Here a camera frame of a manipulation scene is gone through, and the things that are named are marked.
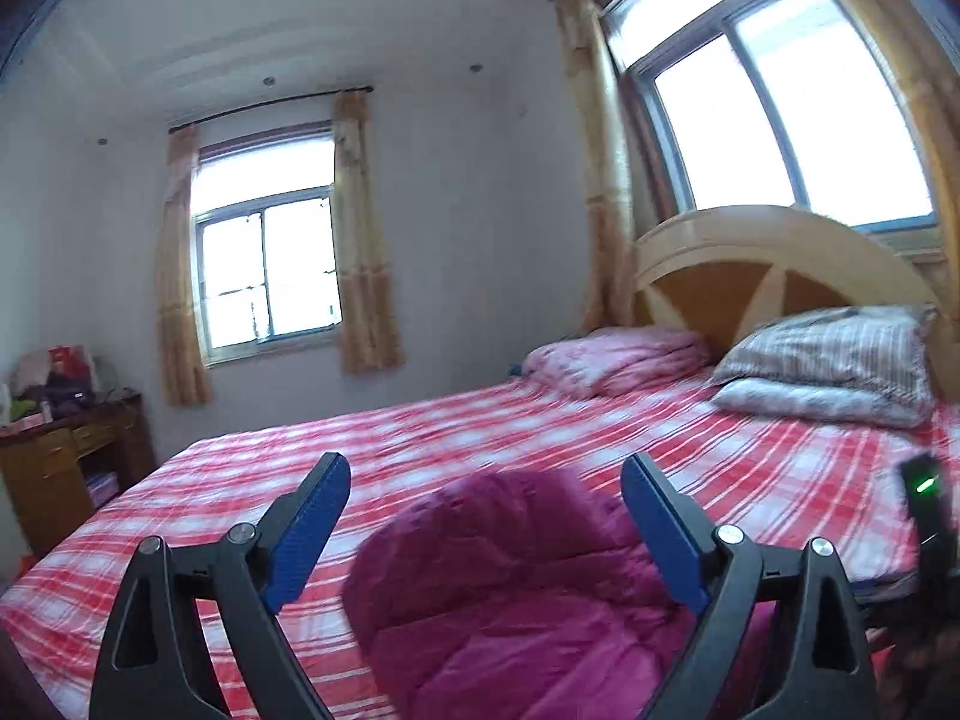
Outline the wooden desk with drawers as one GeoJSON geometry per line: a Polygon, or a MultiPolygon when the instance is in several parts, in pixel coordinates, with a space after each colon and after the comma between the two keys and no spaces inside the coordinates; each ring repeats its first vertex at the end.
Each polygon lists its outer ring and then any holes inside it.
{"type": "Polygon", "coordinates": [[[93,517],[101,504],[89,482],[107,476],[117,491],[158,468],[139,394],[124,395],[2,439],[2,475],[21,532],[41,559],[93,517]]]}

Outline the left beige curtain far window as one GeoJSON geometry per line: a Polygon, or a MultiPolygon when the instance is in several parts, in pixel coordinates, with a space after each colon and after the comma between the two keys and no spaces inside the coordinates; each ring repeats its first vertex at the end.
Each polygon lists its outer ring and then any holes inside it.
{"type": "Polygon", "coordinates": [[[197,328],[192,286],[190,190],[199,164],[199,135],[193,125],[169,135],[163,216],[156,244],[156,325],[166,401],[197,408],[212,401],[197,328]]]}

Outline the beige curtain near headboard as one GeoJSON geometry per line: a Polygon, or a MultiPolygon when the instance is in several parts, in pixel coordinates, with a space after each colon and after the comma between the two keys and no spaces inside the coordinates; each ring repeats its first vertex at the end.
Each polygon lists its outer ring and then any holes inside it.
{"type": "Polygon", "coordinates": [[[635,218],[619,78],[594,0],[553,0],[553,8],[583,135],[589,232],[583,328],[625,327],[633,322],[633,298],[623,269],[635,239],[635,218]]]}

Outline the right beige curtain far window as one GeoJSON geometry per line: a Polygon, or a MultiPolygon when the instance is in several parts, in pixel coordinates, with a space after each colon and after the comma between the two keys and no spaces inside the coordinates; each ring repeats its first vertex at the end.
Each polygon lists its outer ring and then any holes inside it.
{"type": "Polygon", "coordinates": [[[335,98],[334,185],[331,193],[337,286],[342,309],[340,351],[352,376],[404,362],[394,280],[371,181],[370,108],[364,91],[335,98]]]}

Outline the pink folded quilt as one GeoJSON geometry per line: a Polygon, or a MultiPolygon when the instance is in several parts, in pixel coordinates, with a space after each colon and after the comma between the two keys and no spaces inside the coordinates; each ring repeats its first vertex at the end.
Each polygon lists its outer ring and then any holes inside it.
{"type": "Polygon", "coordinates": [[[607,327],[535,348],[523,376],[565,397],[618,397],[675,382],[708,366],[701,333],[680,328],[607,327]]]}

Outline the wooden bed headboard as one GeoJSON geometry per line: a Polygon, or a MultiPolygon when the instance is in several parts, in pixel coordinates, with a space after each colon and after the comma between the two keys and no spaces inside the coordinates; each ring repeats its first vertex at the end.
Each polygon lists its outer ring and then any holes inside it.
{"type": "Polygon", "coordinates": [[[781,317],[842,305],[934,305],[934,388],[958,400],[958,320],[931,283],[877,239],[810,211],[726,206],[674,216],[631,246],[619,288],[636,325],[700,333],[713,362],[781,317]]]}

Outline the red plaid bed sheet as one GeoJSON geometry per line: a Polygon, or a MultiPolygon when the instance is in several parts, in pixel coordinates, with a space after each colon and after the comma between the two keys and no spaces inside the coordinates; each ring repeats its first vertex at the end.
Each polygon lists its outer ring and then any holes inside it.
{"type": "Polygon", "coordinates": [[[592,400],[516,379],[201,440],[107,504],[3,595],[3,629],[53,705],[85,717],[110,606],[145,536],[205,543],[254,522],[327,452],[348,458],[352,494],[281,625],[337,717],[381,718],[391,717],[391,702],[361,661],[338,594],[359,543],[415,499],[490,468],[569,468],[610,493],[623,459],[644,452],[715,520],[765,543],[826,536],[851,577],[878,577],[913,559],[896,468],[919,452],[955,465],[958,411],[942,403],[918,431],[885,431],[726,413],[694,377],[592,400]]]}

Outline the beige curtain window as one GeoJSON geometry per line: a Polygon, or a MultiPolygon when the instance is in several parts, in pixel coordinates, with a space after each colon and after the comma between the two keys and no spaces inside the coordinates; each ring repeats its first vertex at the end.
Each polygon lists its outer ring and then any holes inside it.
{"type": "Polygon", "coordinates": [[[394,280],[371,181],[370,108],[364,91],[335,98],[334,185],[331,193],[337,286],[342,309],[340,351],[352,376],[404,362],[394,280]]]}
{"type": "Polygon", "coordinates": [[[169,135],[163,216],[156,244],[156,325],[166,401],[197,408],[212,401],[197,328],[192,286],[190,190],[199,164],[199,135],[193,125],[169,135]]]}

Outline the striped pillow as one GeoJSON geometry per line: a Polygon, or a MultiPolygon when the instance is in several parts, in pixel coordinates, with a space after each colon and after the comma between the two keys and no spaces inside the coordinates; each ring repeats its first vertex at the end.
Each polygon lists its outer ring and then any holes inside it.
{"type": "Polygon", "coordinates": [[[915,304],[848,305],[781,317],[739,341],[711,382],[766,379],[854,388],[908,408],[928,405],[934,316],[932,305],[915,304]]]}

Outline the clutter pile on desk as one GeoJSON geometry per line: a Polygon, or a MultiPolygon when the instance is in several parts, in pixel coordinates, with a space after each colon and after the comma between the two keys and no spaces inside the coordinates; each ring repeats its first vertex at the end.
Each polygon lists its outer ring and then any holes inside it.
{"type": "Polygon", "coordinates": [[[21,431],[79,415],[125,397],[109,366],[82,344],[60,344],[21,356],[2,382],[2,427],[21,431]]]}

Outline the magenta down jacket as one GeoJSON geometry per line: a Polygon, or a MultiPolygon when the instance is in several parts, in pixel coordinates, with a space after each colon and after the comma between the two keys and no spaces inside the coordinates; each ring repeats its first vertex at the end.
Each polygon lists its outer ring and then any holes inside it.
{"type": "Polygon", "coordinates": [[[623,502],[573,473],[480,473],[366,539],[342,605],[404,718],[635,718],[695,618],[623,502]]]}

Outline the black curtain rod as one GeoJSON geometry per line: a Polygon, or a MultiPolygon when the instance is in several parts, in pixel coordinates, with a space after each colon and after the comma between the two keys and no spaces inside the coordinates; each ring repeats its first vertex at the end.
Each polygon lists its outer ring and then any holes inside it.
{"type": "Polygon", "coordinates": [[[347,93],[370,94],[374,93],[375,91],[376,87],[374,85],[361,85],[348,86],[348,88],[321,89],[320,91],[311,91],[311,93],[290,94],[290,96],[281,96],[281,98],[265,99],[265,101],[257,101],[256,103],[249,103],[245,104],[244,106],[236,106],[231,107],[231,109],[218,110],[218,112],[213,112],[213,114],[201,115],[200,117],[195,117],[195,119],[190,119],[190,121],[171,125],[171,127],[167,127],[167,133],[169,133],[169,135],[174,135],[174,133],[182,132],[186,128],[208,124],[208,122],[219,121],[220,119],[224,119],[224,117],[231,117],[231,115],[245,114],[246,112],[252,112],[252,110],[278,106],[279,104],[301,103],[301,101],[312,101],[313,99],[333,98],[339,94],[347,93]]]}

